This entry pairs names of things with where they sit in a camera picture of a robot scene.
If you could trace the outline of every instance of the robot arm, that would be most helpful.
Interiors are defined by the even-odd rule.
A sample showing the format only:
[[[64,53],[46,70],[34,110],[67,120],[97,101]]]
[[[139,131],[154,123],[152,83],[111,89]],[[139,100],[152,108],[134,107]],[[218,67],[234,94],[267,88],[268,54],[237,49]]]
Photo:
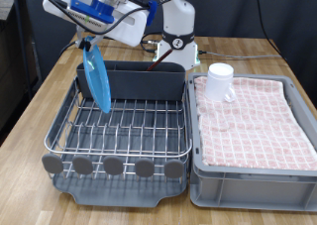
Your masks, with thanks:
[[[139,5],[129,0],[57,1],[69,15],[88,29],[96,32],[103,32],[111,28],[122,16],[140,8]],[[156,58],[172,48],[175,51],[164,61],[180,63],[186,69],[198,65],[197,45],[194,43],[195,10],[193,6],[185,0],[160,1],[160,3],[163,3],[163,33]],[[47,12],[71,21],[48,0],[45,0],[43,5]],[[137,46],[145,31],[149,13],[148,10],[143,10],[129,15],[105,36],[132,47]],[[79,39],[81,32],[83,32],[83,29],[77,27]],[[102,38],[103,36],[97,36],[94,44]]]

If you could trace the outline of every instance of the gray plastic tray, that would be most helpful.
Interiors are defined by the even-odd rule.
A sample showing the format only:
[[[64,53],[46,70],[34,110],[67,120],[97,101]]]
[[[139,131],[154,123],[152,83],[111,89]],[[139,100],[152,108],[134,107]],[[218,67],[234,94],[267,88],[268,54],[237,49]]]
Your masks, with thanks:
[[[131,70],[150,64],[132,62],[129,70],[117,68],[109,74],[110,82],[123,74],[136,75],[141,81],[111,85],[112,96],[120,94],[123,99],[112,98],[109,114],[89,97],[84,77],[72,82],[46,136],[50,153],[43,157],[43,163],[53,186],[70,193],[76,203],[155,207],[161,199],[179,195],[186,188],[192,144],[186,132],[190,120],[184,70],[169,63],[157,68],[164,72]],[[145,79],[164,75],[170,81],[163,87],[158,87],[156,80]],[[146,93],[140,91],[144,82],[151,89]],[[141,99],[129,99],[131,89],[140,86],[133,93]],[[168,99],[165,94],[157,94],[159,100],[144,98],[168,86],[175,87]],[[107,159],[113,161],[105,166]]]
[[[191,201],[202,207],[317,211],[317,171],[291,169],[243,169],[206,166],[202,163],[193,80],[188,76],[192,121]],[[236,74],[236,77],[277,80],[307,137],[317,147],[317,123],[290,78],[279,75]]]

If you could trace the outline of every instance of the blue robot part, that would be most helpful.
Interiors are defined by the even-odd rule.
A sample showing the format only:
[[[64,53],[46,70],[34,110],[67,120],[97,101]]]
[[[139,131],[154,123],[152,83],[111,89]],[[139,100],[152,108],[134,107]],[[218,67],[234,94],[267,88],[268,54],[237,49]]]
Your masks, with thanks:
[[[78,0],[71,0],[70,9],[106,24],[112,24],[115,21],[115,18],[112,16],[114,7],[101,3],[98,0],[93,0],[90,6]]]

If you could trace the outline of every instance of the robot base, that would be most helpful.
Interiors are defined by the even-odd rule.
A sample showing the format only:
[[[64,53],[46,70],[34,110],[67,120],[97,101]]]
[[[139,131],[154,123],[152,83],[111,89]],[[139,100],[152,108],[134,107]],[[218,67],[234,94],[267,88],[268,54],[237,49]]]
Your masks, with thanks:
[[[157,61],[169,49],[170,45],[167,42],[164,40],[160,41],[153,61]],[[175,62],[182,65],[186,70],[190,70],[195,66],[200,65],[200,60],[198,58],[198,46],[195,42],[191,42],[183,50],[174,50],[163,61]]]

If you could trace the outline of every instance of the blue plastic piece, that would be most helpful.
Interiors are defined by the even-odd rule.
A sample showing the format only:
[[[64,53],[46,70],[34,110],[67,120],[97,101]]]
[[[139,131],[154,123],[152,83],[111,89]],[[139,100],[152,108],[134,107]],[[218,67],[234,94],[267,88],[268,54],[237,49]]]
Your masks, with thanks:
[[[150,6],[150,10],[149,10],[150,14],[149,14],[148,19],[147,19],[147,26],[152,24],[152,21],[156,16],[157,9],[158,9],[158,2],[154,1],[154,0],[149,1],[149,6]]]
[[[90,36],[86,38],[86,41],[91,40]],[[86,48],[83,49],[83,65],[93,99],[103,112],[109,113],[111,108],[109,79],[98,46],[95,45],[91,52]]]
[[[98,0],[93,0],[90,6],[78,0],[71,0],[70,9],[106,24],[112,24],[115,21],[115,18],[112,16],[114,8]]]

